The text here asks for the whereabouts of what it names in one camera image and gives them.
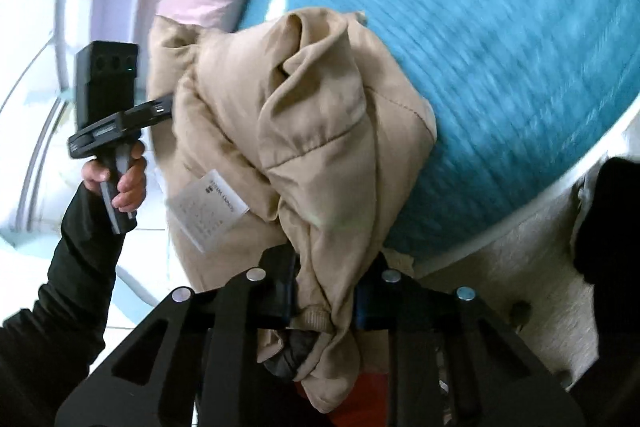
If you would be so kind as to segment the black left sleeve forearm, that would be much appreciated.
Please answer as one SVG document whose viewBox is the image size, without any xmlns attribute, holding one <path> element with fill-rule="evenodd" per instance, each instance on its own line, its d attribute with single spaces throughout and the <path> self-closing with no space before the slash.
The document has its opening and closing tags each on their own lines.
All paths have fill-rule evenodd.
<svg viewBox="0 0 640 427">
<path fill-rule="evenodd" d="M 103 340 L 124 238 L 84 186 L 67 207 L 47 283 L 1 327 L 1 424 L 51 426 Z"/>
</svg>

